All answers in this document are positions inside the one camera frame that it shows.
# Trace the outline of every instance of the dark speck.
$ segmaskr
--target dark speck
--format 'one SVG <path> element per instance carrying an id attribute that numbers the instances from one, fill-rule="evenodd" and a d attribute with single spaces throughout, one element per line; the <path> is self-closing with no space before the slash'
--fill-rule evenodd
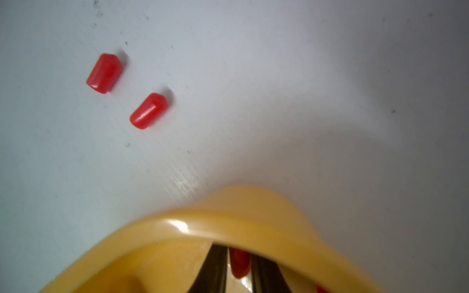
<path id="1" fill-rule="evenodd" d="M 99 0 L 94 0 L 93 1 L 93 7 L 96 8 L 96 9 L 101 8 L 101 3 L 99 2 Z"/>

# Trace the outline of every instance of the red plastic cap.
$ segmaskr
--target red plastic cap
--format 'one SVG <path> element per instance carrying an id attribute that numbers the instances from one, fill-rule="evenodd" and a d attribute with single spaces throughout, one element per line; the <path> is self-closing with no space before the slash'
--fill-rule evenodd
<path id="1" fill-rule="evenodd" d="M 168 108 L 166 98 L 160 94 L 152 93 L 130 116 L 130 122 L 139 129 L 149 127 Z"/>
<path id="2" fill-rule="evenodd" d="M 110 91 L 122 73 L 122 64 L 116 55 L 102 54 L 91 71 L 86 84 L 102 94 Z"/>
<path id="3" fill-rule="evenodd" d="M 230 248 L 231 273 L 235 278 L 242 278 L 251 270 L 251 254 L 249 252 Z"/>
<path id="4" fill-rule="evenodd" d="M 328 291 L 326 291 L 326 290 L 325 290 L 323 287 L 321 287 L 321 286 L 317 286 L 316 289 L 317 289 L 317 292 L 318 292 L 318 293 L 329 293 Z"/>

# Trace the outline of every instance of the yellow plastic object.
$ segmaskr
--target yellow plastic object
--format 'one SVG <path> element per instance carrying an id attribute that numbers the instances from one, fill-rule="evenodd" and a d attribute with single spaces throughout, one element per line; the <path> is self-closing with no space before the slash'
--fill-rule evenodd
<path id="1" fill-rule="evenodd" d="M 291 202 L 254 186 L 228 187 L 192 206 L 134 222 L 41 292 L 186 293 L 212 242 L 276 261 L 290 287 L 308 286 L 309 280 L 332 293 L 383 292 L 328 247 Z"/>

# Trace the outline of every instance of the red cylindrical piece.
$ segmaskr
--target red cylindrical piece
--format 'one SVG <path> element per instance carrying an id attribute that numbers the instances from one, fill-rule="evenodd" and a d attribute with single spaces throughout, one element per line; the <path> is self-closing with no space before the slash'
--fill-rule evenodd
<path id="1" fill-rule="evenodd" d="M 231 273 L 235 278 L 242 278 L 251 270 L 251 254 L 249 252 L 230 248 Z"/>
<path id="2" fill-rule="evenodd" d="M 317 286 L 316 287 L 316 290 L 318 293 L 329 293 L 328 291 L 326 291 L 323 287 L 321 286 Z"/>
<path id="3" fill-rule="evenodd" d="M 123 70 L 116 55 L 102 54 L 91 71 L 86 84 L 102 94 L 110 91 Z"/>
<path id="4" fill-rule="evenodd" d="M 168 108 L 166 98 L 152 93 L 130 116 L 130 123 L 139 129 L 149 127 Z"/>

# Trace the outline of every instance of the white surface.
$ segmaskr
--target white surface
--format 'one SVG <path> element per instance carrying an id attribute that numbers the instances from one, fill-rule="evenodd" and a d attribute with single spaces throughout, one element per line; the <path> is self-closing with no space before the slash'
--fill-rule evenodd
<path id="1" fill-rule="evenodd" d="M 469 7 L 439 2 L 1 1 L 0 292 L 234 183 L 287 196 L 389 292 L 469 292 Z M 113 93 L 87 87 L 119 50 Z"/>

